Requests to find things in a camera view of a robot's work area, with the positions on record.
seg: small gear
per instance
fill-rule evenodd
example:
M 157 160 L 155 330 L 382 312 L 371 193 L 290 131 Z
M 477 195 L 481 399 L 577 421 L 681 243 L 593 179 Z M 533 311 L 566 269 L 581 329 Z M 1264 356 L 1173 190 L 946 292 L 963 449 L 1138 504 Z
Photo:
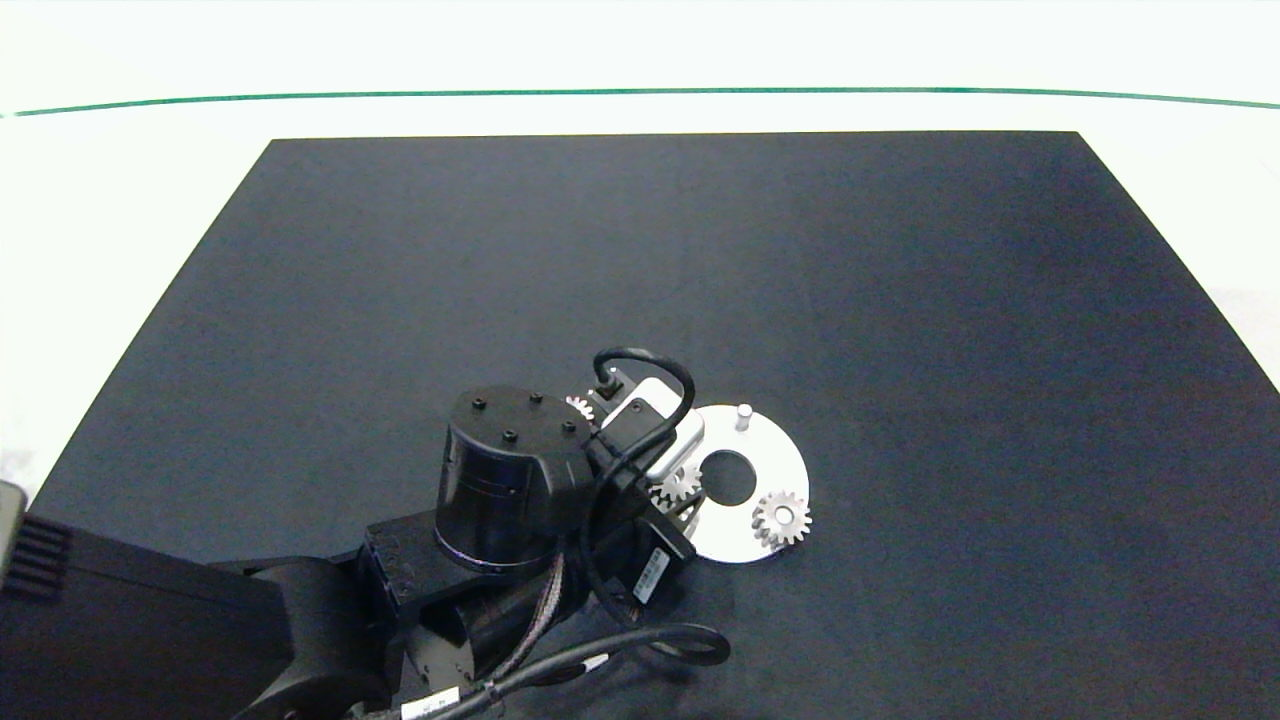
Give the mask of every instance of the small gear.
M 654 496 L 669 507 L 698 492 L 698 488 L 703 487 L 699 482 L 701 477 L 700 470 L 677 468 L 654 487 Z
M 773 550 L 801 542 L 812 523 L 809 503 L 794 492 L 771 492 L 751 511 L 755 537 Z
M 589 423 L 594 423 L 595 421 L 595 407 L 593 407 L 591 404 L 588 402 L 586 400 L 582 400 L 581 397 L 577 397 L 576 395 L 571 395 L 571 396 L 568 396 L 568 397 L 564 398 L 564 402 L 568 402 L 570 405 L 572 405 L 573 409 L 577 410 L 579 413 L 581 413 L 582 416 L 586 418 L 586 420 Z

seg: cable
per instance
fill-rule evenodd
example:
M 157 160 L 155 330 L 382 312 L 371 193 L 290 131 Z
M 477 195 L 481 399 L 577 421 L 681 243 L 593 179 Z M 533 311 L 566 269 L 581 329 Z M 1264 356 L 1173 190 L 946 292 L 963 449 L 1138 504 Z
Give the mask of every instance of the cable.
M 516 667 L 520 667 L 520 664 L 534 650 L 538 638 L 543 637 L 547 629 L 552 626 L 552 620 L 554 620 L 556 611 L 559 609 L 564 583 L 564 538 L 561 538 L 557 546 L 556 559 L 552 561 L 550 577 L 547 579 L 547 585 L 543 587 L 543 593 L 538 598 L 538 606 L 534 609 L 534 616 L 529 621 L 529 629 L 525 630 L 525 637 L 520 638 L 520 643 L 516 644 L 516 650 L 511 651 L 507 660 L 503 660 L 489 674 L 490 680 L 499 680 Z
M 652 430 L 641 436 L 640 439 L 637 439 L 626 450 L 623 450 L 617 457 L 614 457 L 613 462 L 611 462 L 609 468 L 603 473 L 600 480 L 595 486 L 595 489 L 591 491 L 590 501 L 586 503 L 586 515 L 582 519 L 582 527 L 579 530 L 579 537 L 577 537 L 579 541 L 577 551 L 582 564 L 582 570 L 584 574 L 586 575 L 588 584 L 591 587 L 591 592 L 595 594 L 595 598 L 600 602 L 605 612 L 608 612 L 609 616 L 613 618 L 613 620 L 618 625 L 635 630 L 641 625 L 636 619 L 631 616 L 630 611 L 632 610 L 632 607 L 626 607 L 620 600 L 614 598 L 609 593 L 608 588 L 604 585 L 604 578 L 600 577 L 600 570 L 599 568 L 595 566 L 595 562 L 593 560 L 591 516 L 595 512 L 595 505 L 596 502 L 599 502 L 600 493 L 603 492 L 604 487 L 613 480 L 613 477 L 618 474 L 618 471 L 622 468 L 632 464 L 637 457 L 650 451 L 652 448 L 657 447 L 659 443 L 662 443 L 667 438 L 667 436 L 675 432 L 676 425 L 678 425 L 680 421 L 684 420 L 686 415 L 689 415 L 689 411 L 694 406 L 694 396 L 696 391 L 694 387 L 694 378 L 689 373 L 689 369 L 677 363 L 676 360 L 640 347 L 611 347 L 608 350 L 602 350 L 600 352 L 596 352 L 595 359 L 591 363 L 593 368 L 595 369 L 595 377 L 600 383 L 600 387 L 598 388 L 598 392 L 600 392 L 600 395 L 604 395 L 605 392 L 616 393 L 618 389 L 618 387 L 613 384 L 617 383 L 617 380 L 609 374 L 607 368 L 607 364 L 611 360 L 636 360 L 640 363 L 646 363 L 649 365 L 655 365 L 671 373 L 671 375 L 676 378 L 676 380 L 680 382 L 681 386 L 680 405 L 676 406 L 675 413 L 672 413 L 671 416 L 663 419 L 662 423 L 658 423 L 658 425 L 655 425 Z M 635 480 L 636 478 L 632 478 L 630 483 L 622 487 L 622 489 L 630 487 L 630 484 L 634 483 Z M 689 662 L 691 665 L 717 665 L 719 662 L 723 662 L 728 657 L 727 652 L 727 648 L 730 647 L 728 639 L 726 639 L 724 635 L 721 635 L 716 630 L 712 630 L 710 628 L 703 628 L 703 629 L 716 634 L 717 643 L 718 644 L 722 643 L 723 647 L 726 648 L 723 656 L 718 653 L 714 648 L 690 650 L 690 648 L 677 647 L 666 642 L 654 642 L 650 644 L 650 647 L 657 652 L 660 652 L 669 657 L 675 657 L 676 660 L 680 660 L 682 662 Z
M 559 675 L 561 673 L 582 666 L 582 664 L 600 655 L 613 655 L 628 647 L 641 644 L 654 644 L 664 642 L 684 642 L 705 644 L 708 652 L 714 652 L 721 661 L 728 657 L 728 641 L 710 628 L 689 624 L 649 625 L 636 630 L 628 630 L 600 639 L 571 646 L 553 652 L 547 657 L 530 662 L 525 667 L 513 671 L 511 675 L 486 683 L 484 689 L 476 691 L 449 707 L 442 708 L 431 715 L 430 720 L 458 720 L 471 717 L 479 712 L 497 705 L 506 696 L 538 684 L 539 680 Z

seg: barcode label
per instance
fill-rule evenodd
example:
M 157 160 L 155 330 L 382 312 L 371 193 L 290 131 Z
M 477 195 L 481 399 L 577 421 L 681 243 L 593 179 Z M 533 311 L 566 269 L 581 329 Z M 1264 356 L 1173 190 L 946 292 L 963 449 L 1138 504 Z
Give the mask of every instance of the barcode label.
M 653 588 L 658 587 L 658 580 L 662 579 L 667 565 L 671 565 L 671 556 L 663 552 L 660 547 L 653 548 L 653 555 L 649 556 L 649 562 L 645 562 L 644 570 L 640 571 L 640 579 L 636 580 L 636 587 L 631 591 L 631 594 L 648 605 L 649 597 L 653 596 Z
M 442 707 L 448 707 L 458 702 L 460 698 L 461 693 L 458 692 L 457 685 L 445 688 L 435 694 L 429 694 L 424 698 L 415 700 L 413 702 L 406 702 L 401 706 L 401 717 L 403 717 L 403 720 L 420 720 Z

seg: white circular plate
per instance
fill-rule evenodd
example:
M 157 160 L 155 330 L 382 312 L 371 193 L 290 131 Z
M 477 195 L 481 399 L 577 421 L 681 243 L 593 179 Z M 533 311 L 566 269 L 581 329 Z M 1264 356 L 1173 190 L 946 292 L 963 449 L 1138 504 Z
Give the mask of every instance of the white circular plate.
M 708 405 L 696 413 L 703 416 L 705 434 L 681 465 L 689 473 L 700 469 L 716 452 L 728 451 L 742 456 L 755 471 L 755 492 L 740 505 L 721 505 L 703 500 L 689 539 L 698 555 L 719 562 L 753 562 L 776 551 L 755 537 L 751 511 L 762 497 L 774 491 L 794 492 L 809 500 L 809 473 L 804 459 L 787 433 L 773 420 L 750 413 L 746 429 L 740 430 L 739 405 Z

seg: green line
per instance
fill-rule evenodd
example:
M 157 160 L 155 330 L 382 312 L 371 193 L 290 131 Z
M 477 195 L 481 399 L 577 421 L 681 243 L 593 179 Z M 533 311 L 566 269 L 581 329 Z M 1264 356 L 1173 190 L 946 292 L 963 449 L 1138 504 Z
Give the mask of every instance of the green line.
M 526 97 L 567 95 L 1047 95 L 1057 97 L 1105 97 L 1112 100 L 1151 100 L 1156 102 L 1190 102 L 1196 105 L 1226 105 L 1230 108 L 1258 108 L 1280 110 L 1280 102 L 1252 100 L 1225 100 L 1217 97 L 1189 97 L 1185 95 L 1148 95 L 1143 92 L 1106 92 L 1098 90 L 1042 90 L 1033 87 L 612 87 L 563 90 L 371 90 L 355 92 L 264 92 L 257 95 L 198 95 L 192 97 L 160 97 L 155 100 L 125 100 L 93 105 L 68 105 L 18 110 L 14 117 L 54 115 L 59 113 L 84 113 L 88 110 L 114 110 L 116 108 L 145 108 L 148 105 L 186 105 L 191 102 L 239 102 L 244 100 L 324 100 L 334 97 Z

